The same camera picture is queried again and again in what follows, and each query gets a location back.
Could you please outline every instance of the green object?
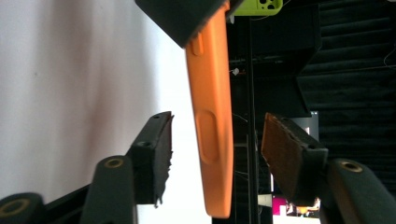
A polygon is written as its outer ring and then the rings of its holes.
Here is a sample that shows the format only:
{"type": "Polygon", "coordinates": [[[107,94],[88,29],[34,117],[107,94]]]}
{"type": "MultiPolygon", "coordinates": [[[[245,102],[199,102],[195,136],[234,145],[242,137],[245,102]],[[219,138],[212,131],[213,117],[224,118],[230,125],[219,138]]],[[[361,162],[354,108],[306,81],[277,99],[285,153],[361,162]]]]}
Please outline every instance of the green object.
{"type": "Polygon", "coordinates": [[[274,16],[283,7],[283,0],[245,0],[235,16],[274,16]]]}

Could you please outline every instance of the white backdrop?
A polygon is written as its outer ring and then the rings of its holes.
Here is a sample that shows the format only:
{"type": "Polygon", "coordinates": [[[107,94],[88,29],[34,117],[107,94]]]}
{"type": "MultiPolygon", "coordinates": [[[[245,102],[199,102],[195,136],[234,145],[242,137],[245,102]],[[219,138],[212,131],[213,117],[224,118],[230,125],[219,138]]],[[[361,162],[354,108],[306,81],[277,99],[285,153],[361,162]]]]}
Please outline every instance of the white backdrop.
{"type": "Polygon", "coordinates": [[[147,119],[171,110],[174,154],[163,205],[140,223],[210,223],[184,50],[133,0],[0,2],[0,198],[51,202],[92,180],[147,119]]]}

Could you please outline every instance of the black bracket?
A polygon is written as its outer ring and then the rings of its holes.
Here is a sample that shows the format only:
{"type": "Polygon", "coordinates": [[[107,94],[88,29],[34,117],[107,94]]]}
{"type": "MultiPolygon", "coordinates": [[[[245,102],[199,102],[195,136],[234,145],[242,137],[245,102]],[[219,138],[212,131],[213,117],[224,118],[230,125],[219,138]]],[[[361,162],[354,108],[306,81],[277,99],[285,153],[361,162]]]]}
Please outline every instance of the black bracket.
{"type": "Polygon", "coordinates": [[[0,223],[137,223],[137,204],[162,202],[172,157],[172,113],[152,116],[125,156],[100,161],[90,185],[43,204],[36,193],[0,201],[0,223]]]}

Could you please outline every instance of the orange plastic object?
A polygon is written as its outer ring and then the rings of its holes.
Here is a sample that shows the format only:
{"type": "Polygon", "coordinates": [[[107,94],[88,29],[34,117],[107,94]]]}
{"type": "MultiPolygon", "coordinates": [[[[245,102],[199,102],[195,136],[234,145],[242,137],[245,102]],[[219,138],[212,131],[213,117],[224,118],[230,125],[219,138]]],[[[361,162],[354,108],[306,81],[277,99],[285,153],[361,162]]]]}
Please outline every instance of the orange plastic object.
{"type": "Polygon", "coordinates": [[[225,11],[221,7],[186,47],[206,212],[229,217],[233,188],[233,124],[225,11]]]}

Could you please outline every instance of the pink object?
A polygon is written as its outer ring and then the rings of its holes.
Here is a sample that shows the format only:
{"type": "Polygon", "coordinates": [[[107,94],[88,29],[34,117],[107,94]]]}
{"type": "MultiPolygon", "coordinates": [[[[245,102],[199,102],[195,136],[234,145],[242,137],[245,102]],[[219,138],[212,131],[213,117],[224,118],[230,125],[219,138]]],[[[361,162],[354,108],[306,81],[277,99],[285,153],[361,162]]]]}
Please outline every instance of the pink object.
{"type": "Polygon", "coordinates": [[[282,197],[274,197],[273,198],[273,215],[280,216],[280,205],[286,206],[287,201],[282,197]]]}

